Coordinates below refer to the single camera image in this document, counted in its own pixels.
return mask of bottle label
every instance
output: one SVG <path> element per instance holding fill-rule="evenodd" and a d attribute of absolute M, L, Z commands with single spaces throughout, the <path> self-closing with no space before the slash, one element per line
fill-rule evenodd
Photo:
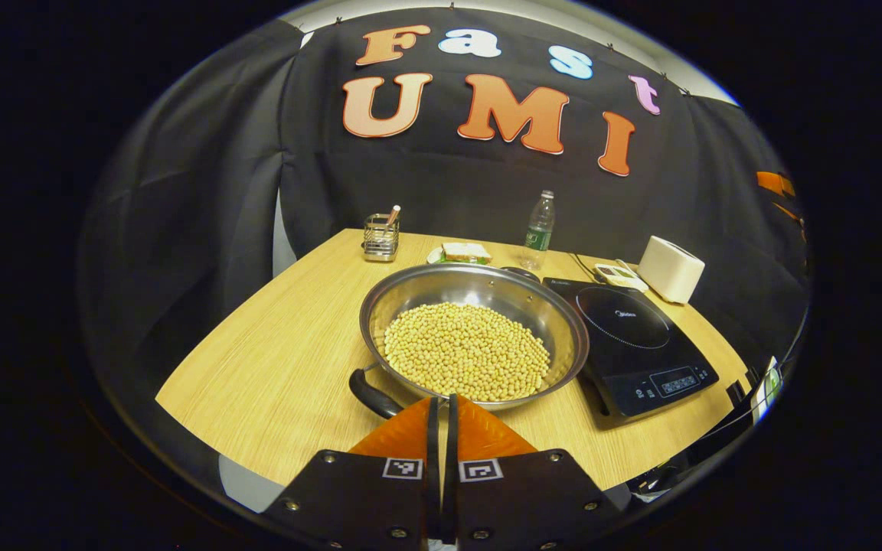
<path fill-rule="evenodd" d="M 550 248 L 550 231 L 536 230 L 530 227 L 526 230 L 525 246 L 537 251 L 545 251 Z"/>

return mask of orange letter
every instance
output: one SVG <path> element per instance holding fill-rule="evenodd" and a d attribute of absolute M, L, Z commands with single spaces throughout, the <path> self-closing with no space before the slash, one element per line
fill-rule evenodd
<path fill-rule="evenodd" d="M 598 166 L 614 175 L 626 177 L 628 168 L 628 141 L 635 131 L 635 125 L 624 116 L 613 112 L 602 112 L 608 122 L 608 141 L 605 142 L 605 154 L 598 157 Z"/>
<path fill-rule="evenodd" d="M 518 103 L 508 84 L 500 77 L 469 74 L 465 82 L 472 84 L 475 94 L 472 95 L 469 121 L 458 127 L 459 136 L 493 139 L 496 132 L 489 126 L 491 114 L 505 141 L 514 140 L 529 122 L 529 132 L 522 136 L 522 144 L 552 155 L 564 153 L 564 144 L 560 143 L 560 115 L 564 112 L 564 105 L 570 103 L 567 94 L 540 86 Z"/>
<path fill-rule="evenodd" d="M 395 60 L 403 57 L 403 53 L 396 52 L 393 47 L 400 46 L 407 49 L 417 42 L 416 34 L 430 34 L 431 28 L 426 24 L 415 24 L 412 27 L 388 28 L 386 31 L 374 31 L 364 34 L 367 39 L 367 53 L 356 60 L 356 65 L 372 65 L 382 60 Z"/>
<path fill-rule="evenodd" d="M 374 91 L 383 83 L 380 77 L 365 77 L 343 84 L 346 90 L 346 107 L 342 110 L 342 125 L 360 137 L 386 137 L 399 135 L 410 128 L 420 109 L 420 92 L 430 83 L 430 74 L 398 74 L 394 82 L 400 84 L 400 101 L 397 112 L 389 119 L 374 119 Z"/>

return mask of cooktop display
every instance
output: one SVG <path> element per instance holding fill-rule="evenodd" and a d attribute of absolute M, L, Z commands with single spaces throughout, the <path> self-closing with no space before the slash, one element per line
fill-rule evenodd
<path fill-rule="evenodd" d="M 578 311 L 591 339 L 581 370 L 606 415 L 639 416 L 720 380 L 693 341 L 643 293 L 628 287 L 545 278 Z"/>

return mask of bread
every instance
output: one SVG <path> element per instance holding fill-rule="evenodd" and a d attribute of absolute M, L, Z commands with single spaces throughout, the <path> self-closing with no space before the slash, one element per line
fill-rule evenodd
<path fill-rule="evenodd" d="M 492 255 L 478 243 L 441 243 L 441 248 L 444 249 L 447 260 L 472 262 L 485 259 L 486 262 L 492 262 Z"/>

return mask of metal utensil holder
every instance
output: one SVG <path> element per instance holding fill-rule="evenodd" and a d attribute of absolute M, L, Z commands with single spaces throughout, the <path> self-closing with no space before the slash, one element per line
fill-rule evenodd
<path fill-rule="evenodd" d="M 390 226 L 390 215 L 370 215 L 363 226 L 363 258 L 375 262 L 393 262 L 400 245 L 400 220 Z"/>

